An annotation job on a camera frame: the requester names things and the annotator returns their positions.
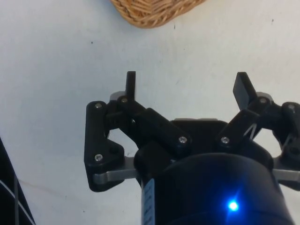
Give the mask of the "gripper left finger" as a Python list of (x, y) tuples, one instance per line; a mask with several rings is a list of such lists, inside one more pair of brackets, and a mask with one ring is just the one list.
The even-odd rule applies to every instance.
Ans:
[[(107, 191), (126, 179), (143, 185), (191, 153), (187, 132), (135, 100), (135, 77), (129, 71), (124, 92), (115, 93), (108, 103), (94, 101), (86, 107), (84, 164), (94, 192)], [(114, 129), (136, 144), (135, 156), (126, 156), (124, 148), (109, 139)]]

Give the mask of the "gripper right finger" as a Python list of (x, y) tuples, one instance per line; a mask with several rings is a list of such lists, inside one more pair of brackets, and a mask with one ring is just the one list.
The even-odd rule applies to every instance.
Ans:
[(216, 137), (220, 152), (238, 154), (250, 146), (262, 129), (272, 131), (281, 154), (271, 160), (276, 180), (285, 186), (300, 184), (300, 105), (277, 105), (271, 96), (257, 92), (247, 73), (236, 75), (233, 94), (239, 113)]

